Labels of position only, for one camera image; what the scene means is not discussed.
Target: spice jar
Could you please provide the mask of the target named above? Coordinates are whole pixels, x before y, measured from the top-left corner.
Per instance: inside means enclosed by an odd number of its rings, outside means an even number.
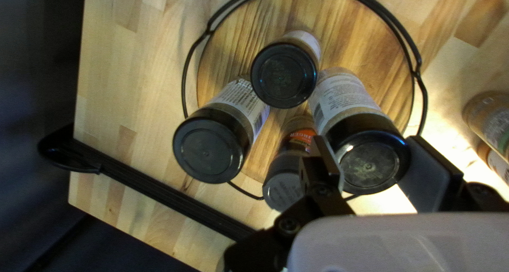
[[[463,108],[463,120],[483,141],[509,160],[509,94],[480,93]]]
[[[233,179],[269,115],[251,83],[238,78],[177,128],[173,153],[188,175],[210,184]]]
[[[321,71],[309,108],[317,133],[328,140],[345,173],[344,191],[373,194],[403,177],[410,149],[352,71]]]
[[[496,151],[484,141],[480,141],[476,152],[492,171],[509,184],[509,164]]]
[[[270,106],[298,106],[315,88],[320,55],[320,45],[310,33],[286,33],[255,57],[251,66],[254,91]]]
[[[309,156],[311,139],[316,135],[309,115],[295,116],[283,125],[283,139],[263,184],[267,204],[283,212],[304,195],[300,183],[299,160]]]

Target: spice jar label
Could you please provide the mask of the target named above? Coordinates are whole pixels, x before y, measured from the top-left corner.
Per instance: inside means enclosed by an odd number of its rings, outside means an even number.
[[[486,140],[503,153],[509,142],[509,109],[499,108],[484,123],[482,133]]]
[[[318,134],[323,134],[323,129],[330,119],[347,109],[359,107],[380,111],[380,107],[367,93],[359,78],[347,73],[329,77],[319,83],[308,102]]]
[[[270,107],[261,101],[253,91],[251,82],[239,78],[228,83],[225,88],[207,104],[224,103],[238,109],[246,116],[253,130],[254,140],[269,116]]]
[[[490,169],[509,184],[509,164],[493,150],[488,154],[487,161]]]

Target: wood grain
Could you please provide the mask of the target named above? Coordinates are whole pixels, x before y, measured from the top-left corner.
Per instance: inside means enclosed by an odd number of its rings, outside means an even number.
[[[86,0],[74,136],[259,229],[270,226],[277,213],[226,184],[193,180],[180,169],[172,152],[173,133],[183,121],[180,78],[185,56],[213,11],[227,1]],[[448,41],[460,41],[452,35],[477,0],[379,1],[414,37],[425,69],[439,51],[449,47]],[[247,73],[254,55],[267,42],[294,28],[308,29],[320,40],[321,68],[343,65],[359,74],[375,101],[402,129],[412,100],[400,47],[379,18],[353,0],[252,0],[238,8],[208,43],[201,64],[200,55],[192,60],[186,91],[190,111],[236,75]],[[472,76],[485,74],[498,83],[508,80],[506,41],[507,17],[481,46],[485,49],[477,59],[481,62],[469,66],[472,71],[478,69]],[[444,54],[438,63],[448,61]],[[195,81],[198,89],[205,84],[209,92],[197,90]],[[301,106],[271,112],[260,136],[263,141],[252,149],[265,150],[265,154],[252,154],[234,183],[261,194],[264,174],[259,171],[273,157],[281,124],[305,111]],[[262,169],[255,169],[256,164]],[[387,199],[358,198],[354,206],[361,213],[389,211],[384,205],[391,212],[409,211],[408,201],[391,198],[382,203]],[[201,271],[215,271],[222,252],[232,243],[103,175],[72,173],[69,202]],[[396,208],[398,203],[405,205]]]
[[[455,37],[478,48],[506,12],[504,0],[477,0],[456,29]]]
[[[352,70],[382,111],[400,130],[405,128],[412,84],[404,53],[385,22],[356,0],[251,0],[236,9],[202,54],[199,106],[236,76],[248,74],[255,55],[265,45],[295,29],[310,31],[320,42],[321,69],[343,66]],[[295,110],[272,109],[243,172],[263,182],[279,145],[282,123],[307,110],[306,104]]]

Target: black bracket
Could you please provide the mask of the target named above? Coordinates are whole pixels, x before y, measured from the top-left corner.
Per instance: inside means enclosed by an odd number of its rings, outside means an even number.
[[[41,156],[69,171],[105,174],[234,241],[256,232],[244,223],[74,139],[73,127],[69,124],[42,139],[38,144]]]

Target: bottle cap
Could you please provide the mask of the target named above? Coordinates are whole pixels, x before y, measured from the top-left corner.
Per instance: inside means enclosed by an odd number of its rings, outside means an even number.
[[[340,165],[345,173],[345,182],[357,190],[368,190],[388,181],[389,186],[395,184],[396,180],[393,178],[398,172],[399,161],[391,147],[371,142],[355,146],[346,152]]]
[[[304,196],[300,177],[295,172],[284,172],[271,176],[262,187],[267,205],[279,212],[287,210]]]
[[[251,67],[251,84],[258,97],[276,108],[292,108],[306,101],[317,82],[311,56],[289,43],[275,43],[258,53]]]
[[[225,125],[203,117],[187,119],[177,128],[173,152],[188,175],[210,184],[233,179],[245,159],[235,134]]]

